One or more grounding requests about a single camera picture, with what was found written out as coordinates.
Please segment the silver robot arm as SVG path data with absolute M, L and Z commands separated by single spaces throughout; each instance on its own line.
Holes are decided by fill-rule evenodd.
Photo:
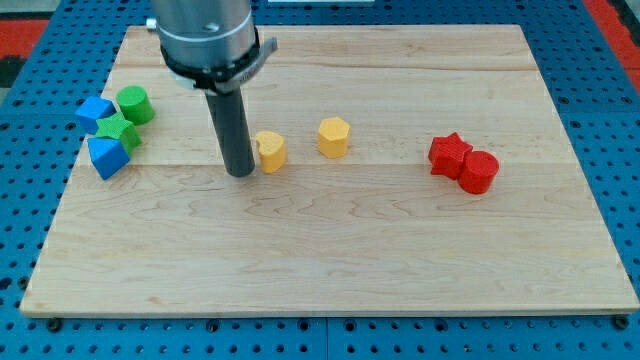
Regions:
M 218 68 L 241 59 L 256 44 L 248 0 L 151 0 L 165 61 Z

